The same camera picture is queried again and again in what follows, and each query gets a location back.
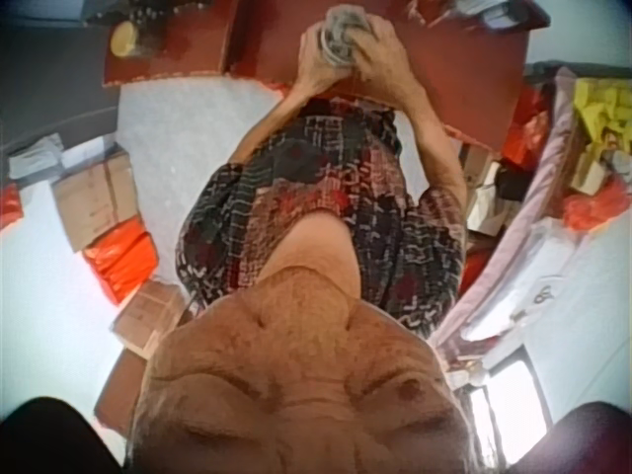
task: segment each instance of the short sleeve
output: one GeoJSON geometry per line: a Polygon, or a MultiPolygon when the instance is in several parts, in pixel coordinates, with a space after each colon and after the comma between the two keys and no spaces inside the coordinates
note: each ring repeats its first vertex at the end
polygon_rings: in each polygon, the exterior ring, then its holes
{"type": "Polygon", "coordinates": [[[208,303],[226,294],[230,212],[242,165],[223,165],[208,180],[180,231],[176,272],[191,296],[208,303]]]}
{"type": "Polygon", "coordinates": [[[430,188],[410,206],[385,310],[427,338],[456,300],[463,270],[463,212],[451,191],[430,188]]]}

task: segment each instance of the woman's right hand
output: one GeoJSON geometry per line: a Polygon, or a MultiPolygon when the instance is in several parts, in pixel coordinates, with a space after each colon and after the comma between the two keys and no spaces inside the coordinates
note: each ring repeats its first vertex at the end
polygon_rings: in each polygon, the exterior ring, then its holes
{"type": "Polygon", "coordinates": [[[355,66],[363,81],[368,81],[388,102],[405,110],[407,102],[424,89],[411,70],[406,49],[391,22],[376,15],[366,17],[372,33],[359,29],[347,31],[355,43],[355,66]]]}

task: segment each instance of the window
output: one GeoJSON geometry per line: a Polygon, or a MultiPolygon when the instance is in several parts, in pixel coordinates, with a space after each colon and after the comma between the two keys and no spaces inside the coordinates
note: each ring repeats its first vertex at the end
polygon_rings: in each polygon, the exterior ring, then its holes
{"type": "Polygon", "coordinates": [[[548,411],[524,349],[495,367],[485,386],[469,393],[481,460],[505,469],[546,434],[548,411]]]}

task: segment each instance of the red patterned shirt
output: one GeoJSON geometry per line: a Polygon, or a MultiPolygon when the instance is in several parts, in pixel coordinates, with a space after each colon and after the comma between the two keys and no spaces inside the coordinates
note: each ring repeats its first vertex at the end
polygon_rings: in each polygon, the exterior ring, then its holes
{"type": "Polygon", "coordinates": [[[427,337],[453,304],[463,264],[454,195],[406,193],[391,111],[312,101],[245,166],[210,178],[178,243],[177,271],[203,305],[252,285],[286,231],[328,209],[352,234],[362,299],[427,337]]]}

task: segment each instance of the orange plastic bag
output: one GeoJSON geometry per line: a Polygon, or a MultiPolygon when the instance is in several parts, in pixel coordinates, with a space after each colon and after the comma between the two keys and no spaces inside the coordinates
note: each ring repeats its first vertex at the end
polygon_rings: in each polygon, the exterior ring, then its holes
{"type": "Polygon", "coordinates": [[[613,177],[594,196],[572,195],[564,199],[564,225],[573,230],[588,231],[622,214],[632,197],[625,183],[613,177]]]}
{"type": "Polygon", "coordinates": [[[0,229],[24,217],[20,192],[16,185],[9,185],[0,192],[0,229]]]}
{"type": "Polygon", "coordinates": [[[513,113],[503,156],[525,171],[534,171],[548,137],[550,124],[542,94],[523,85],[513,113]]]}
{"type": "Polygon", "coordinates": [[[121,303],[158,266],[151,236],[138,217],[118,225],[83,251],[106,296],[121,303]]]}

